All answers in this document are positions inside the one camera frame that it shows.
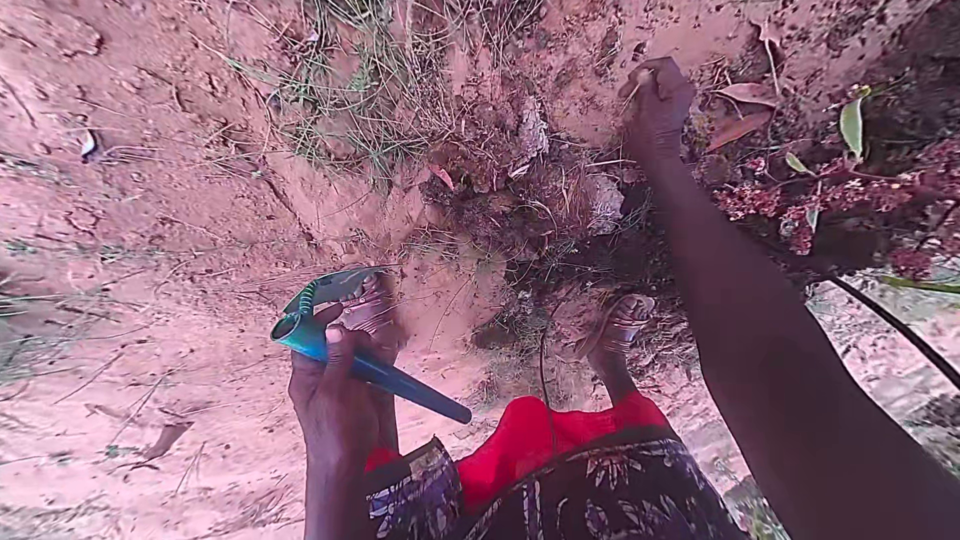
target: hand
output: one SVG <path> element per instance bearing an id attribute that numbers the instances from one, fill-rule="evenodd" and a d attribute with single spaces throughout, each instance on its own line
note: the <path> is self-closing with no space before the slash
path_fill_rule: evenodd
<path id="1" fill-rule="evenodd" d="M 329 324 L 343 312 L 335 305 L 315 315 Z M 329 361 L 324 366 L 293 353 L 288 391 L 306 443 L 307 463 L 324 468 L 363 470 L 376 443 L 377 415 L 369 384 L 350 376 L 356 350 L 377 352 L 370 336 L 342 325 L 326 328 Z"/>
<path id="2" fill-rule="evenodd" d="M 630 73 L 618 95 L 628 103 L 623 143 L 641 167 L 680 154 L 680 133 L 696 89 L 670 57 L 648 60 Z"/>

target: sandal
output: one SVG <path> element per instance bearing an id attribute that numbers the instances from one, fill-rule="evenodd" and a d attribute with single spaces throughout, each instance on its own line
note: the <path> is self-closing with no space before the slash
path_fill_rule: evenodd
<path id="1" fill-rule="evenodd" d="M 336 322 L 348 330 L 365 331 L 373 341 L 388 349 L 399 349 L 399 326 L 393 314 L 394 295 L 379 272 L 368 276 L 355 291 L 341 299 L 341 304 L 344 313 Z"/>
<path id="2" fill-rule="evenodd" d="M 627 294 L 608 307 L 599 319 L 593 332 L 580 345 L 576 357 L 583 358 L 598 346 L 618 355 L 626 355 L 634 338 L 650 320 L 654 299 L 642 294 Z"/>

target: dirt ground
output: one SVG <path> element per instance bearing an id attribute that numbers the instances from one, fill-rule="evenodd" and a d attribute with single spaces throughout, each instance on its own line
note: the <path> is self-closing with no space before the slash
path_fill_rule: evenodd
<path id="1" fill-rule="evenodd" d="M 414 25 L 411 3 L 390 5 L 400 33 Z M 436 434 L 454 457 L 468 454 L 510 398 L 541 395 L 535 359 L 516 351 L 536 348 L 544 327 L 551 404 L 608 406 L 572 350 L 598 306 L 634 280 L 660 297 L 632 358 L 639 386 L 718 489 L 747 475 L 698 373 L 666 252 L 643 227 L 648 194 L 618 154 L 616 93 L 637 62 L 666 55 L 703 96 L 730 75 L 769 83 L 752 22 L 769 18 L 790 98 L 775 126 L 814 134 L 850 85 L 890 76 L 881 68 L 901 58 L 895 43 L 933 0 L 493 5 L 526 14 L 516 32 L 491 44 L 471 33 L 486 19 L 471 19 L 439 71 L 468 111 L 451 138 L 460 146 L 391 169 L 389 189 L 367 182 L 370 169 L 305 157 L 276 129 L 289 111 L 249 66 L 294 68 L 291 43 L 312 42 L 302 3 L 0 5 L 0 286 L 33 298 L 27 313 L 0 313 L 5 537 L 299 537 L 303 447 L 288 354 L 268 334 L 309 279 L 355 262 L 398 265 L 409 340 L 397 366 L 474 413 L 461 426 L 399 401 L 402 451 Z M 732 121 L 726 102 L 699 103 L 694 135 Z M 691 148 L 703 142 L 694 136 Z M 523 190 L 508 193 L 500 183 L 522 166 Z M 644 246 L 649 264 L 610 250 L 618 234 Z M 541 289 L 553 304 L 534 302 Z M 839 291 L 815 298 L 852 372 L 895 418 L 948 391 Z M 956 360 L 949 302 L 915 321 Z M 142 463 L 174 425 L 188 428 Z"/>

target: red garment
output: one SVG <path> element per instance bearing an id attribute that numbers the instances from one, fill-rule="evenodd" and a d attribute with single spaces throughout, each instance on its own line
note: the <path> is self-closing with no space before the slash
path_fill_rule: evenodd
<path id="1" fill-rule="evenodd" d="M 557 436 L 554 454 L 548 414 L 543 401 L 534 396 L 512 400 L 493 435 L 473 454 L 457 462 L 468 512 L 489 503 L 501 490 L 543 467 L 558 454 L 625 428 L 669 425 L 657 406 L 639 392 L 600 412 L 552 411 L 553 431 Z M 395 452 L 376 449 L 367 461 L 367 470 L 397 458 L 400 455 Z"/>

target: dry leaf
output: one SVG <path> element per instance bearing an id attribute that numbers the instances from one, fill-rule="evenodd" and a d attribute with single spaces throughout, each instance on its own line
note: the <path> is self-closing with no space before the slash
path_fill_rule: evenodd
<path id="1" fill-rule="evenodd" d="M 446 173 L 443 167 L 434 163 L 427 163 L 426 166 L 427 168 L 430 169 L 430 172 L 437 175 L 437 177 L 440 178 L 440 180 L 444 181 L 444 184 L 446 184 L 446 186 L 450 188 L 450 191 L 454 190 L 453 179 L 450 178 L 450 175 Z"/>
<path id="2" fill-rule="evenodd" d="M 773 89 L 760 83 L 738 83 L 719 89 L 717 93 L 743 103 L 759 103 L 774 109 L 778 102 Z"/>
<path id="3" fill-rule="evenodd" d="M 93 136 L 93 132 L 90 130 L 83 130 L 81 132 L 81 147 L 80 147 L 80 160 L 86 163 L 86 157 L 93 153 L 97 149 L 97 139 Z"/>
<path id="4" fill-rule="evenodd" d="M 767 122 L 770 121 L 770 118 L 772 118 L 773 115 L 774 114 L 769 110 L 747 114 L 743 118 L 740 118 L 726 128 L 713 134 L 707 151 L 710 152 L 716 150 L 728 142 L 734 142 L 740 137 L 754 130 L 762 128 Z"/>
<path id="5" fill-rule="evenodd" d="M 189 430 L 190 426 L 193 426 L 193 422 L 167 424 L 164 426 L 163 430 L 160 432 L 160 437 L 157 438 L 154 446 L 150 447 L 150 450 L 144 453 L 143 458 L 150 460 L 169 452 L 170 448 L 174 446 L 175 442 L 177 442 L 177 439 L 179 439 L 181 435 Z"/>

